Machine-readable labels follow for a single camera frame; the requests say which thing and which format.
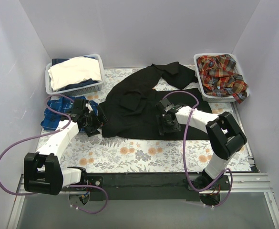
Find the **black long sleeve shirt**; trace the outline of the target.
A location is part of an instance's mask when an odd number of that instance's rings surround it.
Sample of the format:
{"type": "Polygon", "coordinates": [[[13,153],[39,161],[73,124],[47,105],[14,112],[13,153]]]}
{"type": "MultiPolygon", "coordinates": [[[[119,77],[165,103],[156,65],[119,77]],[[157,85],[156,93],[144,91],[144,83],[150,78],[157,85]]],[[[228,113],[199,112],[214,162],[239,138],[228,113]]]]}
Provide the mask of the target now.
{"type": "Polygon", "coordinates": [[[209,104],[202,100],[197,88],[183,90],[170,86],[156,70],[148,66],[140,70],[109,70],[106,74],[104,98],[99,106],[107,118],[102,127],[104,138],[123,137],[142,140],[182,140],[181,131],[160,135],[156,115],[156,104],[165,96],[173,104],[194,106],[204,112],[212,112],[209,104]]]}

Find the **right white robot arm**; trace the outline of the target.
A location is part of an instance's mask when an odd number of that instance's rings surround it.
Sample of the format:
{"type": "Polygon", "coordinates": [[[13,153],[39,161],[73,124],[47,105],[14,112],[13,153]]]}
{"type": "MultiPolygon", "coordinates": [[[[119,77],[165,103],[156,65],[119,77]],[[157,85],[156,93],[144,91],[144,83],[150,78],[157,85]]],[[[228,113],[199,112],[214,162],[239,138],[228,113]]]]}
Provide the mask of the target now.
{"type": "Polygon", "coordinates": [[[159,112],[156,118],[160,135],[179,132],[181,125],[185,125],[184,140],[189,127],[207,134],[213,155],[200,176],[195,180],[187,176],[186,180],[189,187],[197,192],[215,189],[222,175],[229,170],[227,166],[234,154],[247,143],[233,115],[229,112],[211,114],[196,107],[174,105],[167,98],[160,100],[156,108],[159,112]]]}

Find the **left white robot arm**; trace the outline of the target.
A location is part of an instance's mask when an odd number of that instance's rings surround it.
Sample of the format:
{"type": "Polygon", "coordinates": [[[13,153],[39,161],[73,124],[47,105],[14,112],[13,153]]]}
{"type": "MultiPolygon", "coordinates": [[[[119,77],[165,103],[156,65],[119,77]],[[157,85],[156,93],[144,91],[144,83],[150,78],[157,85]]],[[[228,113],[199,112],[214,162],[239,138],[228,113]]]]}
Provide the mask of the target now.
{"type": "Polygon", "coordinates": [[[58,195],[67,186],[85,190],[86,170],[82,167],[61,168],[60,159],[71,140],[83,130],[88,137],[99,134],[107,123],[102,109],[93,109],[91,102],[76,99],[47,142],[24,158],[24,188],[27,192],[58,195]]]}

